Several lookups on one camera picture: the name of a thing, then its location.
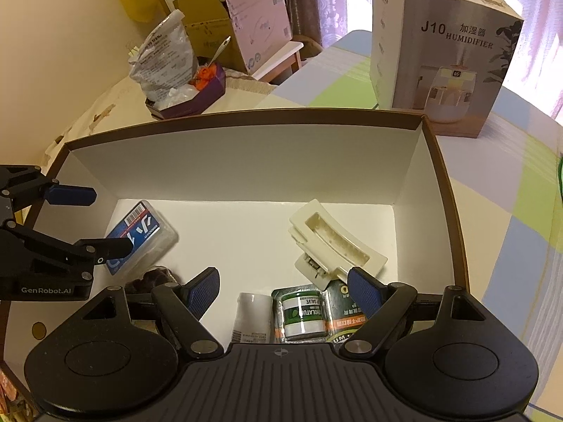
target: metal spoon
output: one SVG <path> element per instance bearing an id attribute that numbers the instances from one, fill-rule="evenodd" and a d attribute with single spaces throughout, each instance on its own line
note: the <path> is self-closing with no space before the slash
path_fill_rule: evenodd
<path id="1" fill-rule="evenodd" d="M 230 36 L 227 36 L 227 38 L 225 38 L 225 40 L 221 43 L 221 45 L 215 51 L 215 55 L 213 56 L 213 58 L 206 64 L 206 66 L 211 65 L 215 60 L 217 60 L 217 57 L 219 57 L 221 55 L 221 53 L 227 47 L 227 44 L 229 44 L 230 40 L 231 40 Z"/>

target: orange item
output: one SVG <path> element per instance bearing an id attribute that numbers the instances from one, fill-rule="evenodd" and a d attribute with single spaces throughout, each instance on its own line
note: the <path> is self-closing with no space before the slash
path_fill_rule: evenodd
<path id="1" fill-rule="evenodd" d="M 8 404 L 4 396 L 4 390 L 0 388 L 0 414 L 8 414 Z"/>
<path id="2" fill-rule="evenodd" d="M 202 91 L 205 87 L 207 87 L 207 84 L 209 84 L 209 81 L 206 81 L 205 79 L 198 79 L 195 81 L 195 88 Z"/>
<path id="3" fill-rule="evenodd" d="M 195 74 L 195 88 L 202 91 L 216 75 L 217 65 L 215 63 L 209 66 L 199 67 L 198 72 Z"/>
<path id="4" fill-rule="evenodd" d="M 0 371 L 0 386 L 4 389 L 4 392 L 10 401 L 14 401 L 18 397 L 18 390 L 3 371 Z"/>

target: pink curtain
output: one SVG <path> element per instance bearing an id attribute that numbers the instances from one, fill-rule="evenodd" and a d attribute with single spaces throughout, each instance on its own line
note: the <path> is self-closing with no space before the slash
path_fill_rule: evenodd
<path id="1" fill-rule="evenodd" d="M 563 118 L 563 0 L 507 3 L 517 6 L 514 9 L 522 12 L 525 22 L 503 85 L 553 118 L 558 114 Z M 317 0 L 318 41 L 326 47 L 348 29 L 371 29 L 371 14 L 365 14 L 367 4 L 371 6 L 371 0 Z M 361 19 L 365 19 L 365 26 L 351 24 L 355 11 L 360 10 L 364 10 Z"/>

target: cardboard box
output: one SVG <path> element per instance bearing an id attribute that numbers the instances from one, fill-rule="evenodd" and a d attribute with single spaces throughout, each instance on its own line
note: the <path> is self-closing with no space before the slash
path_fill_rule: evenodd
<path id="1" fill-rule="evenodd" d="M 154 121 L 68 143 L 49 176 L 97 191 L 89 207 L 32 207 L 26 225 L 66 242 L 106 236 L 140 198 L 150 200 L 179 235 L 159 264 L 182 283 L 219 270 L 221 291 L 202 322 L 224 346 L 239 292 L 309 283 L 295 269 L 302 250 L 288 227 L 313 198 L 388 258 L 382 282 L 436 294 L 468 287 L 448 173 L 421 116 L 296 108 Z M 91 296 L 125 282 L 96 266 Z M 17 376 L 37 343 L 32 325 L 52 331 L 79 305 L 11 303 L 4 360 Z"/>
<path id="2" fill-rule="evenodd" d="M 436 134 L 477 137 L 522 23 L 503 0 L 373 0 L 379 107 L 420 109 Z"/>
<path id="3" fill-rule="evenodd" d="M 176 0 L 198 57 L 213 57 L 227 36 L 231 42 L 219 56 L 227 68 L 254 73 L 291 40 L 284 0 Z"/>

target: blue soap package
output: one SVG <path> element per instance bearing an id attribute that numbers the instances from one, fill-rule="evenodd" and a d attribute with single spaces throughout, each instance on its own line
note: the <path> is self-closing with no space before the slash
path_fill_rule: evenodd
<path id="1" fill-rule="evenodd" d="M 119 272 L 119 276 L 134 268 L 144 272 L 178 241 L 176 231 L 146 200 L 139 201 L 107 237 L 126 237 L 133 243 L 128 256 L 106 262 L 109 272 L 112 275 Z"/>

